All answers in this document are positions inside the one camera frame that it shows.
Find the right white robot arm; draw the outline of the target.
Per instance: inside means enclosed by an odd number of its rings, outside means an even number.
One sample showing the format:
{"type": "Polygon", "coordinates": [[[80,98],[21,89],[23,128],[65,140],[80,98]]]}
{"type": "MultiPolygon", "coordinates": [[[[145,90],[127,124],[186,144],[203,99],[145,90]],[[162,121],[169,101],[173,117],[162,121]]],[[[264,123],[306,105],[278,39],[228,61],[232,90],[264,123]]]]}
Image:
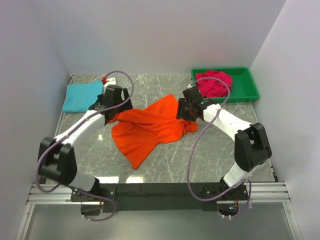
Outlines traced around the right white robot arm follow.
{"type": "Polygon", "coordinates": [[[210,201],[220,197],[230,200],[237,194],[237,188],[249,180],[251,172],[272,156],[265,127],[259,122],[253,124],[231,114],[224,109],[224,102],[219,104],[212,99],[203,99],[195,86],[182,93],[183,97],[178,100],[176,118],[192,122],[201,119],[207,123],[191,147],[190,159],[198,141],[211,126],[220,129],[234,142],[234,164],[221,178],[219,194],[209,198],[210,201]]]}

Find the orange t shirt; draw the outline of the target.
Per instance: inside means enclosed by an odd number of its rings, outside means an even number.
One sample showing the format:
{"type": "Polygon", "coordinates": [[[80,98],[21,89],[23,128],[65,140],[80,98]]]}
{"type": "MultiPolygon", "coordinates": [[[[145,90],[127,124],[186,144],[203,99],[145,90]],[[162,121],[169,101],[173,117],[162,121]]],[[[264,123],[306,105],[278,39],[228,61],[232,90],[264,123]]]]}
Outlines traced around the orange t shirt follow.
{"type": "Polygon", "coordinates": [[[144,109],[118,113],[111,122],[111,136],[118,150],[136,170],[158,144],[180,140],[198,130],[194,121],[176,119],[178,101],[169,94],[144,109]]]}

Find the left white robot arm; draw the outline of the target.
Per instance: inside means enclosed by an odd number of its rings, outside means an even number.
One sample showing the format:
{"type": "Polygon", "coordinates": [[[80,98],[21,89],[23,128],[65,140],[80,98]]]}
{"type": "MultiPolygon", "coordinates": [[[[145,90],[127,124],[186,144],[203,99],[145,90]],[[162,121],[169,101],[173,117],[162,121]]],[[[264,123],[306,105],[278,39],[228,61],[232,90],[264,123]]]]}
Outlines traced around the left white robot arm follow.
{"type": "Polygon", "coordinates": [[[96,200],[100,195],[100,181],[78,169],[75,150],[117,114],[131,110],[132,95],[127,88],[108,85],[73,126],[55,138],[45,137],[39,146],[36,178],[44,177],[58,185],[81,190],[88,201],[96,200]]]}

